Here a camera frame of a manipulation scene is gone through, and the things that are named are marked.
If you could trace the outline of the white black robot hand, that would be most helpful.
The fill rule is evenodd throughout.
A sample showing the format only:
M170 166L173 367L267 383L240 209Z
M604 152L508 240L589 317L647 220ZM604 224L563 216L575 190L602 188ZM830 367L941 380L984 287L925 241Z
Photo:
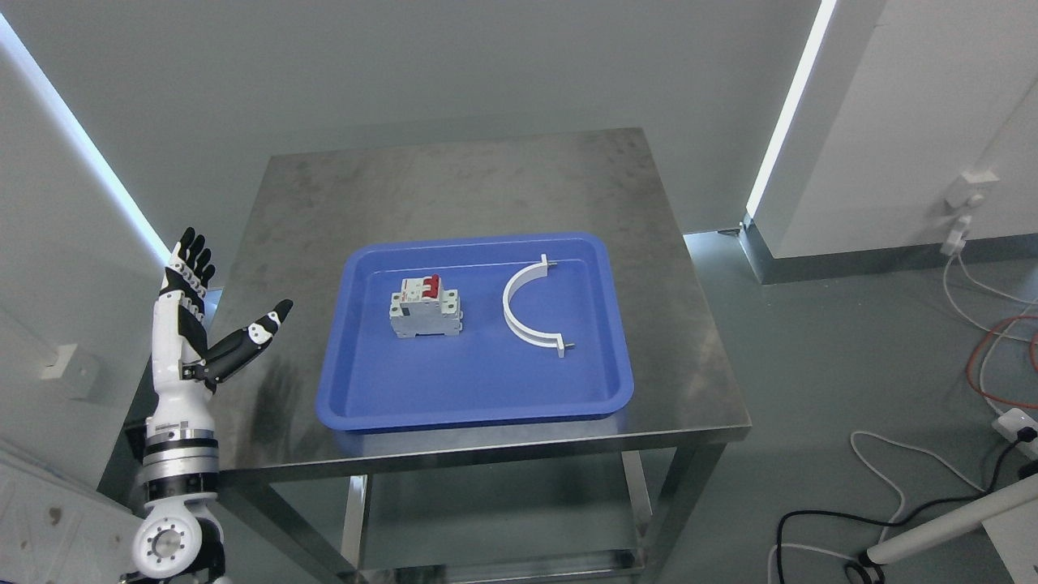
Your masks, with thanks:
M152 311L152 383L158 406L156 425L186 420L204 425L208 402L219 384L255 361L272 344L293 300L283 299L268 313L234 330L214 345L204 329L204 296L215 276L204 237L186 228L164 267Z

